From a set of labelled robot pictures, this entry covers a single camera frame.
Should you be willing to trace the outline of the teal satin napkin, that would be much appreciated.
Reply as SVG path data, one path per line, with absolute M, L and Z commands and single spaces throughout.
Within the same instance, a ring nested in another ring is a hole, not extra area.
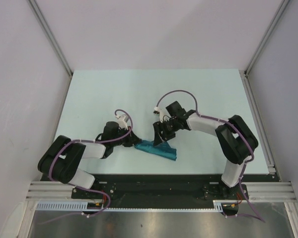
M 154 146 L 153 141 L 143 140 L 134 146 L 137 150 L 157 155 L 172 161 L 177 159 L 177 150 L 172 148 L 168 142 L 163 142 L 160 145 Z

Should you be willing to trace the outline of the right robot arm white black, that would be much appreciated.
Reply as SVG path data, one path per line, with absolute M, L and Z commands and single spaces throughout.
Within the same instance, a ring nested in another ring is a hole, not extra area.
M 179 130 L 200 131 L 215 136 L 227 159 L 219 193 L 231 199 L 237 193 L 236 185 L 242 179 L 246 163 L 254 159 L 254 150 L 259 142 L 241 116 L 234 115 L 228 120 L 200 115 L 196 110 L 186 111 L 175 101 L 166 107 L 166 115 L 158 106 L 154 114 L 159 121 L 153 124 L 153 146 L 158 146 L 176 136 Z

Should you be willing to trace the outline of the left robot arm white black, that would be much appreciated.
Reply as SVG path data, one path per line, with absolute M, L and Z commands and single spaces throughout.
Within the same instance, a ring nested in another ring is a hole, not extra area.
M 58 136 L 40 159 L 37 168 L 50 180 L 81 187 L 87 197 L 95 198 L 100 186 L 95 183 L 93 175 L 78 168 L 81 160 L 106 159 L 116 146 L 133 147 L 141 142 L 130 126 L 109 121 L 94 141 Z

